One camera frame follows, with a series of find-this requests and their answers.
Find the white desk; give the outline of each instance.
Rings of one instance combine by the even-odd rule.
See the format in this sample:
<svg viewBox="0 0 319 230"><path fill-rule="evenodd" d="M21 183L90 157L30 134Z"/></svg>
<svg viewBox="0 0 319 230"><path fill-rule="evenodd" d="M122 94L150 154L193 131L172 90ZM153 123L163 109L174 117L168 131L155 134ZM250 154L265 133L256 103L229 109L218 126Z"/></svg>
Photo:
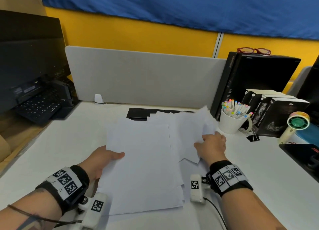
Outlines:
<svg viewBox="0 0 319 230"><path fill-rule="evenodd" d="M13 164L0 179L0 209L26 195L48 175L64 166L84 160L97 147L106 143L106 126L126 117L130 107L138 105L95 105L82 102L65 121L53 121L35 143ZM277 140L262 137L250 143L242 133L226 135L226 156L247 175L255 193L287 229L317 229L319 226L319 184L282 151ZM188 184L190 173L205 173L205 167L181 162L183 180ZM186 202L184 209L173 209L127 216L111 216L107 229L125 229L134 226L141 229L176 228L198 229L183 224L185 220L203 223L216 222L212 219L213 209L209 205L195 206Z"/></svg>

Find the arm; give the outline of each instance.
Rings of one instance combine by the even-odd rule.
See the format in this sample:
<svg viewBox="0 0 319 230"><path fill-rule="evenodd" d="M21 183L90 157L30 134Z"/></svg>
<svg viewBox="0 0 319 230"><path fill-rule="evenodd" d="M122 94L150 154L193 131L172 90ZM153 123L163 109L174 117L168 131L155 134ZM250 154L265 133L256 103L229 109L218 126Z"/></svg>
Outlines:
<svg viewBox="0 0 319 230"><path fill-rule="evenodd" d="M203 135L204 143L194 143L198 154L208 165L227 160L225 156L226 138ZM256 194L247 188L235 189L222 196L223 210L229 229L232 230L285 230Z"/></svg>
<svg viewBox="0 0 319 230"><path fill-rule="evenodd" d="M103 168L111 161L124 157L124 153L106 150L105 146L97 148L86 160L78 164L85 170L90 183L102 175ZM54 197L45 189L37 189L12 204L25 212L51 220L59 220L62 216L60 206ZM28 217L10 208L0 211L1 229L6 230L50 230L55 223Z"/></svg>

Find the person's left hand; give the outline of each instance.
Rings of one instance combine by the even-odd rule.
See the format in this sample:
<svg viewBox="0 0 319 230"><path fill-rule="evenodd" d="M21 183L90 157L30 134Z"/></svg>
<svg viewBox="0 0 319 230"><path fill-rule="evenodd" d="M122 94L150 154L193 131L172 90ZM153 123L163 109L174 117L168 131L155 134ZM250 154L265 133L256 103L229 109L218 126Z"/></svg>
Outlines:
<svg viewBox="0 0 319 230"><path fill-rule="evenodd" d="M106 150L106 146L98 147L94 152L82 163L79 163L82 169L85 170L90 178L90 183L99 179L102 175L102 170L111 160L119 160L125 156L125 153L116 153Z"/></svg>

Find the yellow partition panel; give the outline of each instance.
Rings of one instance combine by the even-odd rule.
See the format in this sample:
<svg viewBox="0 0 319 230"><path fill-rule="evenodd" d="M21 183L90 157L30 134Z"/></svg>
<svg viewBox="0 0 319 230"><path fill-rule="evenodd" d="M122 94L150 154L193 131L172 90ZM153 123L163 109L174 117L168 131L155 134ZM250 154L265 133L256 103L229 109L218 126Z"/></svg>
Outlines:
<svg viewBox="0 0 319 230"><path fill-rule="evenodd" d="M290 81L295 80L302 68L313 65L319 54L319 41L224 34L218 58L225 59L229 51L236 51L241 47L266 48L274 55L300 58L301 62ZM292 83L288 83L284 92L288 91L291 85Z"/></svg>
<svg viewBox="0 0 319 230"><path fill-rule="evenodd" d="M46 7L60 19L67 45L211 57L217 33Z"/></svg>

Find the blue object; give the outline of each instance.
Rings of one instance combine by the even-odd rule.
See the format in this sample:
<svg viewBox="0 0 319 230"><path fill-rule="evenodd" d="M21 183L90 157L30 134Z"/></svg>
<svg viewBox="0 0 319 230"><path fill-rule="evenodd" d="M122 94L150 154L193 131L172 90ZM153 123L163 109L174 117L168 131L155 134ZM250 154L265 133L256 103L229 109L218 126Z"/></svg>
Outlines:
<svg viewBox="0 0 319 230"><path fill-rule="evenodd" d="M318 0L42 0L45 6L235 34L319 39Z"/></svg>
<svg viewBox="0 0 319 230"><path fill-rule="evenodd" d="M310 123L309 127L304 130L297 130L297 136L307 141L310 144L314 144L319 147L319 127Z"/></svg>

